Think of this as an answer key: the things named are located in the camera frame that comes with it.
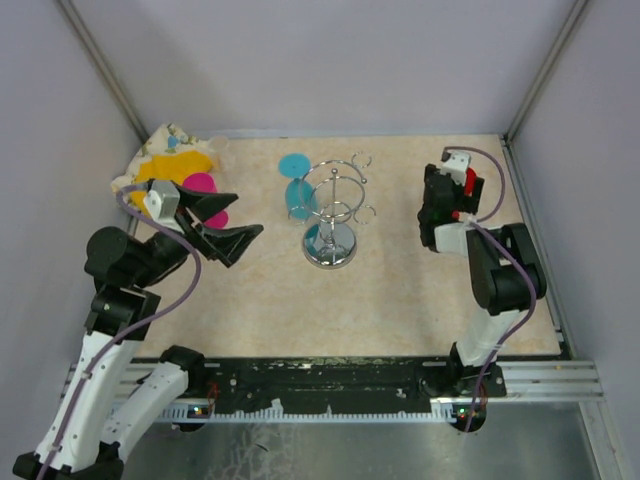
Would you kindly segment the red plastic wine glass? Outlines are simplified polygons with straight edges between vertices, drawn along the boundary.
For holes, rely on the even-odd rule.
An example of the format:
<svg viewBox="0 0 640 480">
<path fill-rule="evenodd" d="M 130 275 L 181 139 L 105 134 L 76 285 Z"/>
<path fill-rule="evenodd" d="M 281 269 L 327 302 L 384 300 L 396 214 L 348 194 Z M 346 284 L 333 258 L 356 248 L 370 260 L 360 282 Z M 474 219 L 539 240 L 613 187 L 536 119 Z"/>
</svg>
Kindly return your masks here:
<svg viewBox="0 0 640 480">
<path fill-rule="evenodd" d="M 460 213 L 477 214 L 477 202 L 474 197 L 476 179 L 477 175 L 473 169 L 466 171 L 462 183 L 452 179 L 453 203 L 450 207 L 449 220 L 458 221 Z"/>
</svg>

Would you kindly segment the pink plastic wine glass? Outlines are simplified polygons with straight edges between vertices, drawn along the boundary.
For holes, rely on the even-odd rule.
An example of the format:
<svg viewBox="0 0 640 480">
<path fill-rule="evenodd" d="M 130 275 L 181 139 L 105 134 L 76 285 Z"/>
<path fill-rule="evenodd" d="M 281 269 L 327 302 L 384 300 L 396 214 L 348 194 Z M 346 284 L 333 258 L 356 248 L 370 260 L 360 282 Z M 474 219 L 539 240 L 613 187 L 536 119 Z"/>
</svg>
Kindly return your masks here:
<svg viewBox="0 0 640 480">
<path fill-rule="evenodd" d="M 187 190 L 203 194 L 206 200 L 211 199 L 211 195 L 217 193 L 217 186 L 214 177 L 210 173 L 193 173 L 187 176 L 182 186 Z M 213 229 L 222 229 L 227 226 L 229 215 L 226 210 L 217 212 L 215 215 L 209 215 L 203 224 Z"/>
</svg>

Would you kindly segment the blue plastic wine glass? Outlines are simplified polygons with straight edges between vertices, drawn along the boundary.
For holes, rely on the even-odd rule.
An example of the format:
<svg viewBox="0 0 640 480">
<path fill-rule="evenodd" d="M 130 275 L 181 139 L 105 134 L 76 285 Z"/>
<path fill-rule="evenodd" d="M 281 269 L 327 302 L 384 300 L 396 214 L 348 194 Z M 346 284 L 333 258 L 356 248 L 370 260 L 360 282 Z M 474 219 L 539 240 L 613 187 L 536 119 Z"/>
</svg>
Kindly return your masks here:
<svg viewBox="0 0 640 480">
<path fill-rule="evenodd" d="M 288 215 L 299 221 L 306 221 L 317 208 L 313 187 L 304 179 L 311 170 L 310 159 L 302 153 L 290 153 L 282 157 L 278 171 L 289 179 L 285 189 L 285 204 Z"/>
</svg>

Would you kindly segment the clear wine glass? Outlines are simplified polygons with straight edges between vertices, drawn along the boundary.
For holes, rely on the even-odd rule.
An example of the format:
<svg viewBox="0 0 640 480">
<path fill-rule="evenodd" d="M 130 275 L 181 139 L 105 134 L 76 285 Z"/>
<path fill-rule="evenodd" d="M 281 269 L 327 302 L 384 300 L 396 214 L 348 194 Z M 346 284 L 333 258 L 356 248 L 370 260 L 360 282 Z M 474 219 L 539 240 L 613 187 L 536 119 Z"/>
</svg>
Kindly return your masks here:
<svg viewBox="0 0 640 480">
<path fill-rule="evenodd" d="M 209 156 L 215 168 L 220 172 L 228 172 L 235 164 L 236 156 L 231 140 L 222 135 L 213 136 L 207 142 Z"/>
</svg>

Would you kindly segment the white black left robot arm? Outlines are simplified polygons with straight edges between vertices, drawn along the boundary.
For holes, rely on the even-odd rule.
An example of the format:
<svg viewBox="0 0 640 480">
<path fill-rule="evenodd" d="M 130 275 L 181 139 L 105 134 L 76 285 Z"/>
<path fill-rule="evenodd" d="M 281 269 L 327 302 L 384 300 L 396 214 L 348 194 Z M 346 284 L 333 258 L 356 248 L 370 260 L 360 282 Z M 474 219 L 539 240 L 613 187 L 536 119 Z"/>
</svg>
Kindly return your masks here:
<svg viewBox="0 0 640 480">
<path fill-rule="evenodd" d="M 137 443 L 181 395 L 208 384 L 203 354 L 181 346 L 158 365 L 119 407 L 121 377 L 150 325 L 194 292 L 206 260 L 233 266 L 263 226 L 212 229 L 205 221 L 237 200 L 235 193 L 201 193 L 170 180 L 121 188 L 118 204 L 155 234 L 140 241 L 118 227 L 96 231 L 86 246 L 85 272 L 96 288 L 76 370 L 55 419 L 35 450 L 19 455 L 22 479 L 119 479 Z"/>
</svg>

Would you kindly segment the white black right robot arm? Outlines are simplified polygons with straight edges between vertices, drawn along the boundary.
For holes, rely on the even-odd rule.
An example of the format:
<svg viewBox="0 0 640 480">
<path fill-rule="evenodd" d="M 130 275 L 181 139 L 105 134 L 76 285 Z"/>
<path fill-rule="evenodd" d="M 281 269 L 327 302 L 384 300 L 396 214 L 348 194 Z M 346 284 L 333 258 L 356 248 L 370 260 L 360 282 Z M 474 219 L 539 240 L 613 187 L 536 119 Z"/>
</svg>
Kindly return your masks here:
<svg viewBox="0 0 640 480">
<path fill-rule="evenodd" d="M 468 260 L 471 291 L 477 305 L 462 337 L 453 343 L 445 366 L 420 380 L 431 396 L 466 396 L 480 390 L 517 317 L 532 314 L 547 290 L 546 277 L 523 223 L 485 229 L 462 222 L 462 213 L 478 211 L 484 180 L 464 163 L 454 168 L 429 164 L 424 170 L 420 240 L 435 253 Z"/>
</svg>

